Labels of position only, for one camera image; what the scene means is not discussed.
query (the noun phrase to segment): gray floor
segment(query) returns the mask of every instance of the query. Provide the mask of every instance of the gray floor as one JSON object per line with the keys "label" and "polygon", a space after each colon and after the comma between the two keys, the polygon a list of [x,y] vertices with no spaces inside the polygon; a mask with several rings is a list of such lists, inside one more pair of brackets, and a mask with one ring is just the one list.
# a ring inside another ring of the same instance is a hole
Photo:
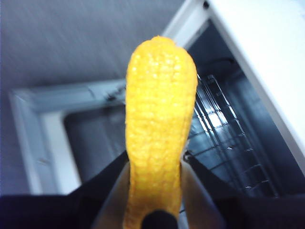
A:
{"label": "gray floor", "polygon": [[119,79],[182,0],[1,1],[1,195],[29,192],[9,103],[13,88]]}

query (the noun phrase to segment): yellow corn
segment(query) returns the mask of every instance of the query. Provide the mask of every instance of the yellow corn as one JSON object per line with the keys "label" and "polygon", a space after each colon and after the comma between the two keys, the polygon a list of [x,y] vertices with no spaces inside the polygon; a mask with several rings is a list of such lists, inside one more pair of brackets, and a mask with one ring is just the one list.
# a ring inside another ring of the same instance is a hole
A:
{"label": "yellow corn", "polygon": [[126,148],[130,189],[125,229],[140,229],[158,209],[178,217],[180,156],[190,130],[196,67],[165,37],[140,44],[131,56],[126,87]]}

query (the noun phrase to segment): open refrigerator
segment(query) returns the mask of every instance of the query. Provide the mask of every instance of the open refrigerator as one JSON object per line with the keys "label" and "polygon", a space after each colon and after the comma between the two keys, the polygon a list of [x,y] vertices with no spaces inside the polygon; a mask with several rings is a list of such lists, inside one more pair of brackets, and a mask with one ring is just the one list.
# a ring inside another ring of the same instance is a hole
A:
{"label": "open refrigerator", "polygon": [[[298,15],[305,15],[300,2],[265,3],[264,9],[273,9],[274,14],[262,13],[260,20],[269,17],[275,23],[277,13],[290,6],[287,14],[297,21]],[[253,28],[250,43],[249,35],[241,33],[249,32],[250,23],[255,27],[260,22],[252,15],[262,9],[262,1],[251,8],[245,4],[187,0],[163,33],[188,50],[198,71],[188,149],[221,180],[249,197],[304,195],[305,124],[300,114],[305,93],[299,86],[305,83],[300,76],[304,64],[296,56],[304,55],[300,50],[304,47],[291,53],[295,62],[289,63],[292,70],[286,75],[286,65],[279,61],[289,59],[289,53],[283,56],[279,46],[268,47],[270,40],[258,34],[264,30]],[[236,20],[243,24],[234,24]],[[276,36],[280,31],[270,32]],[[274,56],[274,48],[283,59],[266,58]],[[267,71],[269,64],[283,69],[274,76]],[[32,194],[70,193],[125,150],[124,86],[124,80],[117,80],[12,93]]]}

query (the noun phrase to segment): wire shelf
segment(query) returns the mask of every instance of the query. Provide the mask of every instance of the wire shelf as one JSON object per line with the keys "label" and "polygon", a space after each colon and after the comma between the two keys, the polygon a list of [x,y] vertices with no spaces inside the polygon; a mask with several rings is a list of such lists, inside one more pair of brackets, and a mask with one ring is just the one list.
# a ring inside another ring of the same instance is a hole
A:
{"label": "wire shelf", "polygon": [[210,171],[251,197],[278,192],[213,75],[200,78],[189,149]]}

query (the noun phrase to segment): corn cob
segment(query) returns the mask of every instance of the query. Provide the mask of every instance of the corn cob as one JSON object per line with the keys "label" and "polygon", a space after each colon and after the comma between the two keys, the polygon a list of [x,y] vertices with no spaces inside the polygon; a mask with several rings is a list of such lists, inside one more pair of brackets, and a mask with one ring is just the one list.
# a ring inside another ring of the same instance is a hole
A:
{"label": "corn cob", "polygon": [[130,189],[125,229],[140,229],[158,209],[178,217],[180,156],[190,130],[197,72],[183,48],[165,37],[140,44],[131,56],[126,86],[126,149]]}

